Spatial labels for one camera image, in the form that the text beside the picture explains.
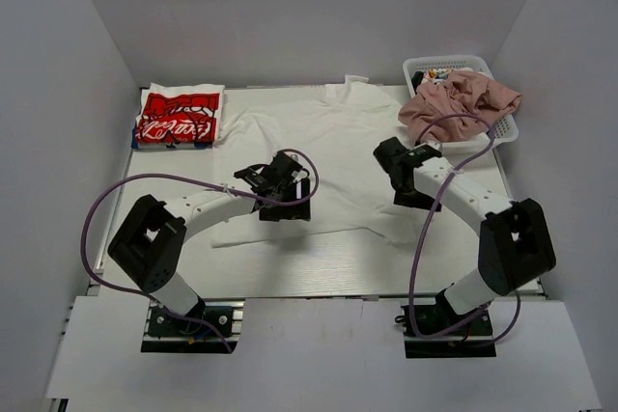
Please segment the white t-shirt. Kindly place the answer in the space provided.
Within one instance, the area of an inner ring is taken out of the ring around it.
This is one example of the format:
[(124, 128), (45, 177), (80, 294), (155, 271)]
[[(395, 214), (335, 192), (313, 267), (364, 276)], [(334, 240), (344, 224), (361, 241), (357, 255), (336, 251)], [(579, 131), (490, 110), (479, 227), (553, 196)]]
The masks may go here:
[(266, 222), (242, 216), (214, 227), (214, 248), (318, 233), (366, 229), (392, 243), (411, 243), (424, 213), (393, 203), (388, 175), (373, 156), (380, 142), (403, 134), (401, 105), (377, 86), (358, 80), (327, 85), (323, 95), (282, 103), (224, 104), (213, 149), (216, 181), (281, 149), (302, 151), (320, 176), (311, 219)]

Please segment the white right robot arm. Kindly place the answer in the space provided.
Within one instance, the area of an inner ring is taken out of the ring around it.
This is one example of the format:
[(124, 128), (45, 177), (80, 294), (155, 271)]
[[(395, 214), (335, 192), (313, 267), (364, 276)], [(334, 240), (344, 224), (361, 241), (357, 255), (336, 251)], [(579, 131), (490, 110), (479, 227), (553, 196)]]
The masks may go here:
[(374, 158), (390, 179), (397, 206), (428, 211), (444, 206), (479, 238), (476, 268), (436, 297), (436, 308), (449, 323), (555, 267), (546, 217), (536, 201), (492, 193), (429, 144), (409, 150), (391, 137), (378, 145)]

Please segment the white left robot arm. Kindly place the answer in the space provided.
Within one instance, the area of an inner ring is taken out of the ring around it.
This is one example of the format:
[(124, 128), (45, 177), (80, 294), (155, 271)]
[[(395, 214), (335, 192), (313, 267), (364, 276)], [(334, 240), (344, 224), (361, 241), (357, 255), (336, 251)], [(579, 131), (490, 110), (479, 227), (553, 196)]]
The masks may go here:
[(310, 199), (318, 179), (291, 152), (254, 164), (227, 182), (208, 184), (193, 195), (158, 200), (148, 194), (133, 205), (108, 246), (108, 256), (144, 294), (181, 320), (202, 317), (205, 304), (178, 271), (184, 244), (194, 235), (233, 218), (255, 214), (261, 221), (311, 219)]

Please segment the colourful garment in basket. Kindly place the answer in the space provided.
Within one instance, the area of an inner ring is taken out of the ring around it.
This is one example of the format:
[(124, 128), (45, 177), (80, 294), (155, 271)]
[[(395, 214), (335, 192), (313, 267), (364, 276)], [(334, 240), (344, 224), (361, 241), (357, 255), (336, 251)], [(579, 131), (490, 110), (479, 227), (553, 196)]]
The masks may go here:
[(417, 70), (411, 77), (412, 89), (416, 90), (421, 84), (424, 83), (440, 84), (452, 71), (453, 69), (450, 68), (427, 69), (424, 71)]

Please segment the pink t-shirt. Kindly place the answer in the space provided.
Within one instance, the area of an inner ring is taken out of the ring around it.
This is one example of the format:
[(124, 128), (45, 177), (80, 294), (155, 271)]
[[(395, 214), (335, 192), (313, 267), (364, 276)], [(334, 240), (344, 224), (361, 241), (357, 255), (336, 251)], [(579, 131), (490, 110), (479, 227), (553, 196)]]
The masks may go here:
[(398, 114), (409, 138), (443, 143), (465, 142), (514, 113), (522, 94), (488, 77), (457, 69), (439, 83), (425, 81)]

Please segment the white plastic laundry basket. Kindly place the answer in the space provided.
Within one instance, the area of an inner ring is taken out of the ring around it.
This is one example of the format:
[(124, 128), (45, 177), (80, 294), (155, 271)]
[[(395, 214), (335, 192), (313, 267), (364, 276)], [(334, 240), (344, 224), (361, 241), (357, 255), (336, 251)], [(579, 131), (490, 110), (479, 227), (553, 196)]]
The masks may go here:
[[(415, 96), (415, 88), (412, 84), (413, 76), (417, 71), (425, 73), (430, 69), (472, 69), (476, 72), (493, 77), (490, 67), (486, 61), (476, 55), (445, 55), (410, 58), (402, 65), (408, 91), (411, 97)], [(519, 130), (512, 114), (505, 115), (501, 120), (494, 124), (495, 139), (493, 147), (501, 144), (514, 142), (519, 137)], [(488, 136), (482, 133), (463, 142), (443, 143), (445, 153), (473, 153), (482, 149), (488, 143)]]

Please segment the folded red Coca-Cola t-shirt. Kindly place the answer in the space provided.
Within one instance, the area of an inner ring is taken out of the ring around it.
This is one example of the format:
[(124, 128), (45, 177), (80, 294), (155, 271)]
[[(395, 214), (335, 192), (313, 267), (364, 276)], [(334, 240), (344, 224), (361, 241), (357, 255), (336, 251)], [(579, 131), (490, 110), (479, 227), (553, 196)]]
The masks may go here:
[(225, 87), (216, 84), (165, 87), (140, 94), (137, 140), (145, 143), (214, 143), (222, 123)]

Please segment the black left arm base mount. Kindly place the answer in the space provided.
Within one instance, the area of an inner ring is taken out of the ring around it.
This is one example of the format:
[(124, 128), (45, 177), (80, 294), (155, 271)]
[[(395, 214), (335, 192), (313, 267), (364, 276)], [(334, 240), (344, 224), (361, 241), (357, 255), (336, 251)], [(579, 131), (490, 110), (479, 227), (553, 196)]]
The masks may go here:
[(203, 324), (169, 317), (152, 304), (147, 312), (141, 343), (143, 353), (230, 354), (239, 341), (242, 301), (206, 301), (201, 318), (213, 325), (230, 347)]

